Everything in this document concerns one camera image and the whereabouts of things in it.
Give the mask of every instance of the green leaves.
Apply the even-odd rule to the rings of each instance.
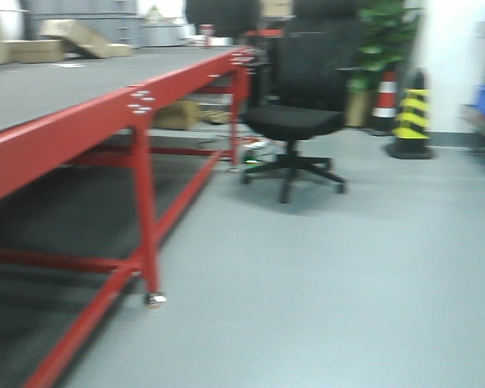
[[[354,74],[350,91],[376,88],[382,73],[406,57],[406,47],[419,24],[420,8],[404,8],[404,0],[368,0],[359,15],[365,34],[358,65],[365,71]]]

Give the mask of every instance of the red metal table frame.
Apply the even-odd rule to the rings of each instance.
[[[134,174],[139,247],[127,259],[49,255],[0,249],[0,262],[109,274],[95,297],[25,383],[25,388],[51,386],[71,357],[93,331],[132,276],[145,282],[146,300],[158,296],[158,244],[187,208],[221,158],[235,167],[238,105],[247,97],[249,48],[227,52],[186,68],[148,79],[81,103],[62,112],[0,132],[0,199],[63,163],[130,167]],[[230,76],[227,87],[209,85],[215,78]],[[231,136],[228,150],[184,150],[150,147],[147,129],[153,113],[193,91],[230,93]],[[132,130],[126,147],[97,146],[121,129]],[[171,207],[155,219],[150,154],[208,156]]]
[[[247,36],[262,36],[266,38],[281,38],[284,32],[281,29],[265,28],[261,30],[252,30],[246,33]]]

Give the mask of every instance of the traffic cone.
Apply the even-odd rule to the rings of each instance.
[[[401,102],[398,125],[393,130],[395,140],[387,145],[386,152],[397,159],[430,159],[428,148],[428,89],[422,71],[418,70],[411,86],[405,90]]]
[[[394,128],[397,107],[395,98],[397,94],[397,81],[395,72],[387,70],[379,84],[376,107],[372,111],[372,129],[374,136],[389,136]]]

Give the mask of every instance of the caster wheel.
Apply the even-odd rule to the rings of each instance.
[[[243,172],[241,174],[241,183],[242,184],[249,184],[250,182],[251,182],[251,177],[248,174]]]
[[[163,293],[147,293],[144,296],[144,304],[148,309],[157,309],[167,302]]]
[[[242,164],[248,164],[250,161],[254,161],[256,158],[254,150],[246,150],[242,154]]]
[[[336,192],[338,194],[344,194],[345,192],[347,192],[347,186],[345,185],[345,183],[338,183],[336,185]]]

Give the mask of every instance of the chair base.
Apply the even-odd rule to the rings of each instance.
[[[255,166],[255,167],[251,167],[251,168],[247,168],[246,170],[243,170],[241,174],[241,182],[243,184],[250,183],[251,177],[249,176],[249,174],[254,174],[257,172],[264,172],[264,171],[279,170],[283,168],[287,169],[286,176],[284,178],[284,182],[280,190],[279,201],[282,204],[289,203],[291,183],[293,182],[293,179],[297,175],[298,170],[305,170],[313,174],[322,176],[323,178],[336,182],[338,184],[336,186],[336,192],[338,192],[339,194],[343,194],[347,191],[345,180],[339,177],[338,175],[332,174],[329,171],[332,167],[331,158],[312,158],[312,157],[300,156],[299,153],[295,150],[295,145],[296,145],[295,141],[288,142],[286,154],[276,155],[276,160],[274,162],[268,162],[265,164],[261,164],[259,166]],[[325,168],[315,166],[315,164],[322,164],[323,167]]]

